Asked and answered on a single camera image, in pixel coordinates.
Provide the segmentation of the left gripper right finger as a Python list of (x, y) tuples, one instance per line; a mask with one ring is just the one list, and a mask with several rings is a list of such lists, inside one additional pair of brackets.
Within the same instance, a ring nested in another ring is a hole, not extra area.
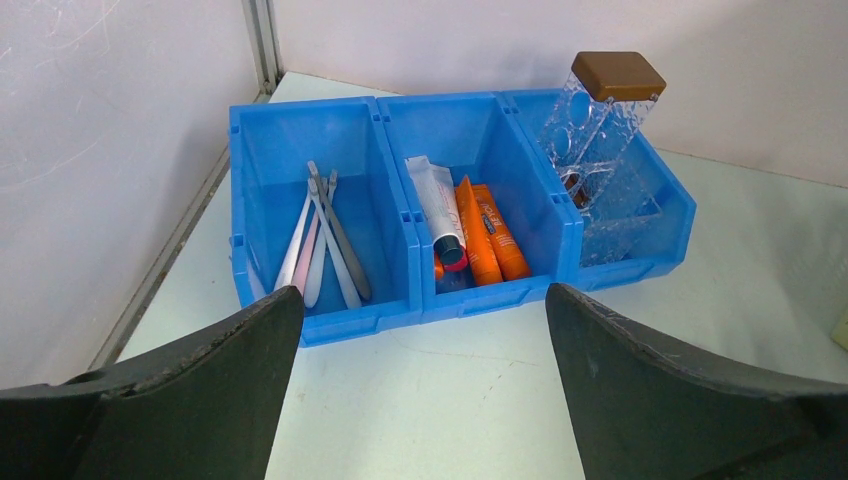
[(843, 479), (847, 388), (744, 364), (569, 285), (545, 307), (589, 479)]

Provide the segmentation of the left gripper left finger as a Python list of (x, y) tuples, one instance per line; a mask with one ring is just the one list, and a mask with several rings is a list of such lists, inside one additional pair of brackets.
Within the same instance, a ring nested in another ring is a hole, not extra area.
[(65, 383), (3, 390), (2, 477), (263, 478), (303, 322), (286, 287)]

